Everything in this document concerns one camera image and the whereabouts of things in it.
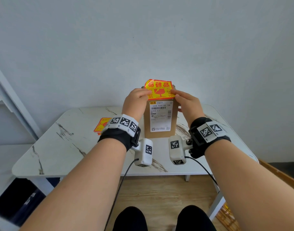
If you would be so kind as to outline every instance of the brown cardboard box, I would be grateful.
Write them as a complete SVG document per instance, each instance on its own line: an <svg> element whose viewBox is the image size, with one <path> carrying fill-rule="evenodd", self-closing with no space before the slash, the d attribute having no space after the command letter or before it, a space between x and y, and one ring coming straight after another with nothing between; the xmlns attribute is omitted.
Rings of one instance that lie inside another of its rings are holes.
<svg viewBox="0 0 294 231"><path fill-rule="evenodd" d="M150 103L153 105L155 102L173 102L173 108L171 113L171 126L170 131L160 131L160 132L152 132L150 129L150 122L151 122L151 112L150 112ZM148 100L146 104L146 110L144 112L144 128L145 128L145 138L164 138L170 137L175 135L176 131L176 123L177 123L177 114L178 114L178 106L179 103L176 101L175 98L172 99L159 99L159 100Z"/></svg>

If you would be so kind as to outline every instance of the white table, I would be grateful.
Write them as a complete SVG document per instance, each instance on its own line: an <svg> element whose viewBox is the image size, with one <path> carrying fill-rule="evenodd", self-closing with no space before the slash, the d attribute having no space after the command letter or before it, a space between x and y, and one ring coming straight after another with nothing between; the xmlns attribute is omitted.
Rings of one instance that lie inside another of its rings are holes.
<svg viewBox="0 0 294 231"><path fill-rule="evenodd" d="M18 160L12 168L15 176L31 180L45 195L53 187L47 177L64 177L94 147L99 135L94 133L101 118L110 118L121 114L121 107L75 108L66 111L43 136ZM258 162L255 155L232 130L216 109L203 105L205 114L223 124L232 142L244 153ZM140 138L144 138L144 120L139 122ZM187 122L182 113L178 113L176 134L183 139L189 138ZM168 138L151 139L153 141L153 164L149 167L133 165L128 176L136 175L190 175L207 174L195 161L188 159L185 165L174 165L169 159ZM134 152L127 152L121 175L124 175L134 160ZM199 162L211 173L205 157ZM220 192L212 204L208 216L213 219L225 200Z"/></svg>

